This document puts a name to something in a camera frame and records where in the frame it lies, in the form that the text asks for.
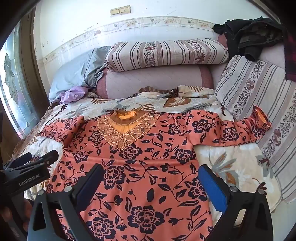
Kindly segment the person's left hand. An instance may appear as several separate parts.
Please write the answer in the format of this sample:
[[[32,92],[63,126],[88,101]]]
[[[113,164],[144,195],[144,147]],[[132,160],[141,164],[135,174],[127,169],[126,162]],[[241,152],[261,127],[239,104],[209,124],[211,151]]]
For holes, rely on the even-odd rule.
[[[32,213],[32,205],[29,200],[23,200],[23,213],[25,215],[25,220],[23,221],[24,231],[28,231],[30,216]],[[14,219],[14,213],[8,207],[1,208],[1,216],[5,222],[9,222]]]

